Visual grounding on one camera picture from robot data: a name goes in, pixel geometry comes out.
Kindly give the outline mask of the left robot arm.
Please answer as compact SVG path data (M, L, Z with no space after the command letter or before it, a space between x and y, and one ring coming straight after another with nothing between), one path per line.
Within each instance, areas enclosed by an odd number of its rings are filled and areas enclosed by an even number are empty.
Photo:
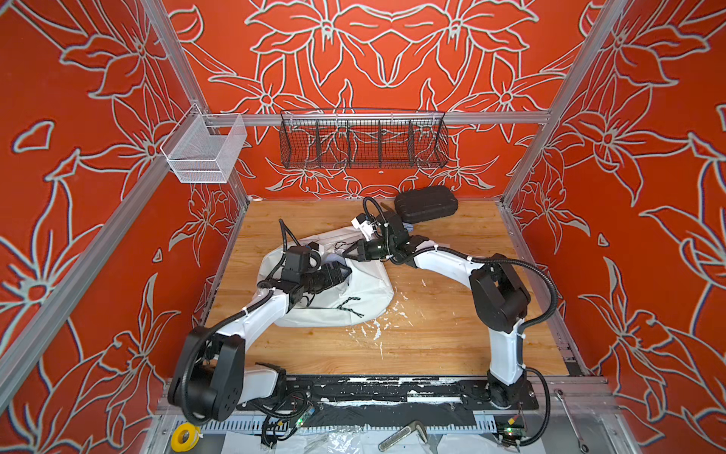
M342 258L325 261L315 247L291 246L257 283L253 300L212 327L187 335L168 389L168 403L187 422L202 426L226 420L239 405L281 395L287 373L276 365L248 368L250 346L302 300L349 280Z

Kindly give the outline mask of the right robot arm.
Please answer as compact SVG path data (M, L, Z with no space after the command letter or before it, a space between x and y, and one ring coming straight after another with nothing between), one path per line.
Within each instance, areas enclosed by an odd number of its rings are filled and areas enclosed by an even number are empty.
M353 259L389 260L395 265L436 272L470 289L476 315L489 332L490 400L499 409L514 405L527 381L525 331L554 315L559 296L554 282L537 266L523 260L504 255L473 257L425 236L412 236L391 211L376 218L362 213L352 219L352 226L363 236L352 248ZM526 319L531 295L516 272L517 267L534 272L549 291L548 308L531 320Z

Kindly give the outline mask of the white canvas backpack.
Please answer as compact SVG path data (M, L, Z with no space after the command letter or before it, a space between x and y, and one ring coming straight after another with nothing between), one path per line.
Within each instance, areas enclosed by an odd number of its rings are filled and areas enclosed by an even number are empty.
M322 234L308 236L302 245L316 242L323 248L325 262L338 261L352 270L346 281L302 301L282 319L280 327L349 327L372 321L384 314L394 296L391 280L385 266L379 261L358 262L344 259L342 252L363 238L353 227L343 227Z

